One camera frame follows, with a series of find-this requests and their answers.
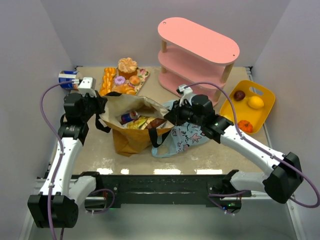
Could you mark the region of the brown paper tote bag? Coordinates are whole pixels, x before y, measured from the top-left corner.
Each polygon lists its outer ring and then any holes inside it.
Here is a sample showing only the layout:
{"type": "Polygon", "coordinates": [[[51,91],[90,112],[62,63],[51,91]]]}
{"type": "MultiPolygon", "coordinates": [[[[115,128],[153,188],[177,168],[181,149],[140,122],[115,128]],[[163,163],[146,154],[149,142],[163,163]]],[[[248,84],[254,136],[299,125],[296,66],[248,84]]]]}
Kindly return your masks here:
{"type": "Polygon", "coordinates": [[[162,145],[174,127],[166,120],[162,127],[153,129],[127,129],[121,124],[121,115],[136,111],[138,116],[164,119],[169,112],[163,105],[145,96],[136,96],[110,92],[107,98],[105,113],[99,115],[100,119],[112,130],[115,152],[129,157],[138,154],[148,146],[155,148],[162,145]]]}

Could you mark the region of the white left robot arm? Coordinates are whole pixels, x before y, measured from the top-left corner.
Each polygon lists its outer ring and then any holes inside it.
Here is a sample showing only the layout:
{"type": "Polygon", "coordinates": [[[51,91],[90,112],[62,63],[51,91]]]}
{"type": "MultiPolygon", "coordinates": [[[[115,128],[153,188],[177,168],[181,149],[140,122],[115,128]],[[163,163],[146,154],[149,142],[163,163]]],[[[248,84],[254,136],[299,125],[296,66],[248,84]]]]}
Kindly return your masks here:
{"type": "Polygon", "coordinates": [[[89,132],[88,121],[104,113],[107,99],[97,91],[70,93],[64,97],[64,114],[57,131],[54,160],[38,194],[29,196],[27,206],[39,228],[73,228],[86,197],[101,184],[99,173],[83,173],[72,181],[75,161],[89,132]]]}

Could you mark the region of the blue printed plastic bag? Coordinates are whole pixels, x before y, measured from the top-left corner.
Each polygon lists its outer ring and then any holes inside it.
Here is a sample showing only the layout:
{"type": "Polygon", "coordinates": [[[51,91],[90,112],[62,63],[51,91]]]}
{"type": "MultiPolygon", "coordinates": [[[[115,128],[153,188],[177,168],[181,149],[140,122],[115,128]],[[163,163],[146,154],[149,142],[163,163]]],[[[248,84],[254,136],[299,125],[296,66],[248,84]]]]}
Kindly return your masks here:
{"type": "Polygon", "coordinates": [[[181,126],[174,126],[162,145],[152,147],[151,153],[155,158],[169,158],[209,140],[199,126],[186,122],[181,126]]]}

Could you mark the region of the brown chips bag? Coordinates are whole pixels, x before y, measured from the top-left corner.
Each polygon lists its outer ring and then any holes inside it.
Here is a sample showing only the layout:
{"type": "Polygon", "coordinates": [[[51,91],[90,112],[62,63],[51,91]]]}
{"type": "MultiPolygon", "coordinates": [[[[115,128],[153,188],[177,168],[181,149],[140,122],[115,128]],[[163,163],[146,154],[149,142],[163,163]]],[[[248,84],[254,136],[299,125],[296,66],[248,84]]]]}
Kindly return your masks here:
{"type": "Polygon", "coordinates": [[[162,127],[166,123],[165,119],[151,116],[139,116],[136,120],[126,124],[127,129],[145,130],[162,127]]]}

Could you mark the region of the silver drink can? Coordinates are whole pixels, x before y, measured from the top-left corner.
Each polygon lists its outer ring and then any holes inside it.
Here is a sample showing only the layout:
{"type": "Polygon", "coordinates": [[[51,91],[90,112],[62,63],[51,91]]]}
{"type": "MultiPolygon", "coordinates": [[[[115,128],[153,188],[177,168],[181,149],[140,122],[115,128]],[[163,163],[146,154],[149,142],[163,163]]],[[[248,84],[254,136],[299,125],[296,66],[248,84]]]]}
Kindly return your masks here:
{"type": "Polygon", "coordinates": [[[132,121],[136,120],[138,117],[139,117],[139,115],[135,110],[130,111],[128,113],[125,113],[120,116],[121,124],[123,125],[123,124],[127,124],[129,122],[132,122],[132,121]]]}

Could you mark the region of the small orange pumpkin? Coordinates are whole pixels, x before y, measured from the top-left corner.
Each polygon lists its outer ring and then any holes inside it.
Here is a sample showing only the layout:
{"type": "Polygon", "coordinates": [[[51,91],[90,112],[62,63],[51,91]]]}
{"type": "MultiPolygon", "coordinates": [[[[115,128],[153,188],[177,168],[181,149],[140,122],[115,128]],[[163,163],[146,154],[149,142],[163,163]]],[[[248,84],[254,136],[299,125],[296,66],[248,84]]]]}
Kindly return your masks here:
{"type": "Polygon", "coordinates": [[[247,121],[247,120],[240,120],[237,123],[237,126],[240,130],[246,132],[246,133],[252,133],[253,132],[253,125],[247,121]]]}

